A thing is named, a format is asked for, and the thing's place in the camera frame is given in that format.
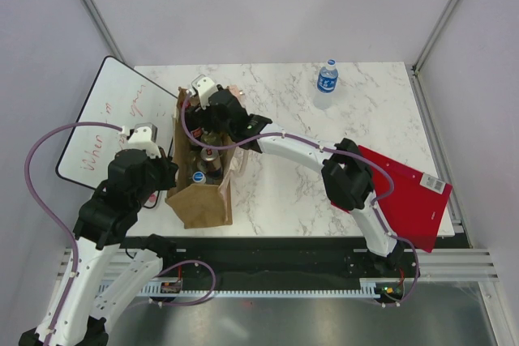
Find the large blue-label water bottle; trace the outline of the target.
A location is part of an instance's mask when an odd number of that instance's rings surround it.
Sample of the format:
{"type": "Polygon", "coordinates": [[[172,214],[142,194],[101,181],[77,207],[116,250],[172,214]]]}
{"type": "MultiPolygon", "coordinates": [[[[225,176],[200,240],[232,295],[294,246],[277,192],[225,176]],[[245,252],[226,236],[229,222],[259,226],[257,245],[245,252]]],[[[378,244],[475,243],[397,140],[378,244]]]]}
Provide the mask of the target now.
{"type": "Polygon", "coordinates": [[[337,64],[333,59],[329,59],[320,68],[314,98],[314,105],[317,109],[326,110],[332,105],[332,94],[336,89],[338,76],[337,64]]]}

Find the glass Coca-Cola bottle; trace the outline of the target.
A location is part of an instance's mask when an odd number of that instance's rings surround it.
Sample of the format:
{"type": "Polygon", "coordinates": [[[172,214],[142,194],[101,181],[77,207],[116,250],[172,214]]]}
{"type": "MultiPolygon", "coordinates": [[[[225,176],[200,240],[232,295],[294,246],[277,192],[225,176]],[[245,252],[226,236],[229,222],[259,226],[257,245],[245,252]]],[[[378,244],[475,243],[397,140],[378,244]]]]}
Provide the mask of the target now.
{"type": "Polygon", "coordinates": [[[204,111],[197,105],[189,105],[185,112],[185,119],[187,129],[190,134],[198,141],[201,140],[201,137],[204,133],[204,111]]]}

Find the clear glass bottle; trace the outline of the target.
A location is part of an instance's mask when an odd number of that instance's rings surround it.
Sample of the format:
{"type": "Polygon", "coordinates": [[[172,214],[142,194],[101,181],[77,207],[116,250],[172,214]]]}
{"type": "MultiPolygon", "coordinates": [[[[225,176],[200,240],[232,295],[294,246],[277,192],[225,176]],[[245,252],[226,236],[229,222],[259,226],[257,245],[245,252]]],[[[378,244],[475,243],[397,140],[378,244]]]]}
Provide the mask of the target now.
{"type": "Polygon", "coordinates": [[[222,137],[215,131],[204,131],[200,137],[200,141],[204,144],[206,148],[220,151],[220,147],[223,146],[222,137]]]}
{"type": "Polygon", "coordinates": [[[187,156],[187,177],[192,178],[193,174],[199,171],[199,151],[189,151],[187,156]]]}

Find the small blue-label water bottle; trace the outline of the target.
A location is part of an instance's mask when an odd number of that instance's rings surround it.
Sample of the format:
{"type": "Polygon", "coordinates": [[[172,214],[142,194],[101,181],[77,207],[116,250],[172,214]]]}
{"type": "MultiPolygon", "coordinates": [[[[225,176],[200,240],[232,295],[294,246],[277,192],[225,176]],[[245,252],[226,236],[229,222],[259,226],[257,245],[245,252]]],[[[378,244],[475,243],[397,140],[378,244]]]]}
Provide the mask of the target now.
{"type": "Polygon", "coordinates": [[[191,182],[193,184],[201,184],[201,185],[217,185],[217,180],[208,177],[202,171],[196,171],[191,176],[191,182]]]}

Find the tan canvas tote bag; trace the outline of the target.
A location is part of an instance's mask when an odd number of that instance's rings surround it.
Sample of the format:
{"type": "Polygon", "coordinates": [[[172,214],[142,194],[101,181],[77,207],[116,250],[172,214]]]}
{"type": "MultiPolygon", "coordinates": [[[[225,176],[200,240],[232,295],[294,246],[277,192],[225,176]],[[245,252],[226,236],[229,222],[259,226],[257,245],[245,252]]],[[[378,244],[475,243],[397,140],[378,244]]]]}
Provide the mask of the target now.
{"type": "Polygon", "coordinates": [[[166,195],[166,204],[183,222],[185,229],[205,229],[233,223],[231,189],[232,181],[246,170],[249,152],[235,148],[222,152],[223,178],[217,185],[193,184],[187,177],[187,156],[194,151],[180,119],[180,110],[187,90],[179,90],[174,119],[173,162],[178,165],[176,186],[166,195]]]}

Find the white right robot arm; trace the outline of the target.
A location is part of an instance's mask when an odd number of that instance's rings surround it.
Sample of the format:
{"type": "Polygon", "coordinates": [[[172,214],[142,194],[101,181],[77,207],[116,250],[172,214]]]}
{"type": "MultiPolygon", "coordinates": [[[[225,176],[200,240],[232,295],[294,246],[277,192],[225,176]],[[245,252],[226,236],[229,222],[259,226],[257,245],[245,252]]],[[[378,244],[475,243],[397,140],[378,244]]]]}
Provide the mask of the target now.
{"type": "Polygon", "coordinates": [[[210,92],[192,89],[195,116],[209,130],[227,135],[229,146],[203,143],[187,130],[186,134],[201,147],[218,151],[240,147],[243,150],[279,156],[321,175],[330,203],[354,218],[371,252],[373,270],[390,276],[401,265],[407,241],[390,227],[380,200],[395,190],[394,180],[375,162],[368,160],[349,139],[327,144],[293,135],[271,119],[249,114],[238,98],[219,86],[210,92]]]}

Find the Red Bull can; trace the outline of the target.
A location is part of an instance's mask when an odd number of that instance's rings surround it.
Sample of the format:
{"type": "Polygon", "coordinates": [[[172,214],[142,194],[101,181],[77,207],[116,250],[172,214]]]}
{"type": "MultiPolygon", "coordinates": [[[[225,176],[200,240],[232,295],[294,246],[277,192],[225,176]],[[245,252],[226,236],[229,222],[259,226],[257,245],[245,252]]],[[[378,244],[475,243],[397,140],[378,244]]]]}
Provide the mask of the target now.
{"type": "Polygon", "coordinates": [[[220,179],[223,174],[221,158],[217,151],[204,147],[200,152],[200,158],[205,173],[212,179],[220,179]]]}

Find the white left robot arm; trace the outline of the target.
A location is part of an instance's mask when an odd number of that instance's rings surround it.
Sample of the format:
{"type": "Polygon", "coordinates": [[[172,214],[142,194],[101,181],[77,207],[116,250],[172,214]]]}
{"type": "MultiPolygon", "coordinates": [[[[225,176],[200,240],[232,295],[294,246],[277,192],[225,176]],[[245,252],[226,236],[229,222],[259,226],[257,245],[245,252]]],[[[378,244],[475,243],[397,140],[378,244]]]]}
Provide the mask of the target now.
{"type": "Polygon", "coordinates": [[[152,234],[135,259],[99,293],[105,270],[151,194],[175,185],[178,166],[161,148],[118,152],[108,177],[80,208],[72,232],[72,255],[49,312],[25,331],[21,345],[105,345],[109,333],[137,292],[158,274],[171,275],[178,266],[174,244],[152,234]]]}

